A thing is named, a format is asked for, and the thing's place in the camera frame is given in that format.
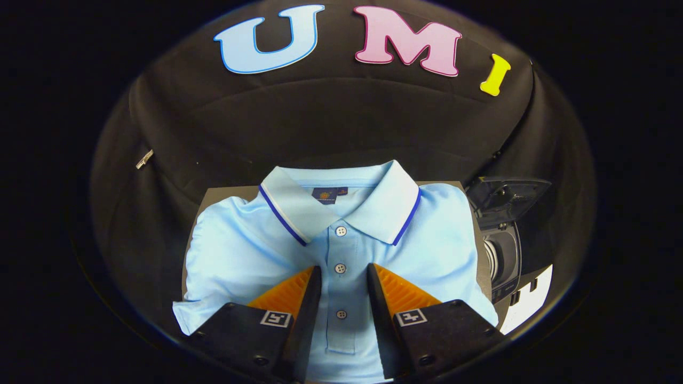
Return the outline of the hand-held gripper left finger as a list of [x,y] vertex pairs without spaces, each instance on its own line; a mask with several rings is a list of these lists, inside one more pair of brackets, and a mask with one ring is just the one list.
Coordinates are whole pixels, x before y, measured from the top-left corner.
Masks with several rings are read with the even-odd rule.
[[248,383],[303,383],[322,289],[312,266],[247,305],[226,303],[186,338],[192,351]]

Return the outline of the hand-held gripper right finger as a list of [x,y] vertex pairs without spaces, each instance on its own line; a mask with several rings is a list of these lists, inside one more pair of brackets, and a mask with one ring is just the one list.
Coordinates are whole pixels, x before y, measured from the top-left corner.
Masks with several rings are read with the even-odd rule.
[[446,381],[503,342],[503,333],[465,301],[439,301],[378,264],[366,271],[386,379]]

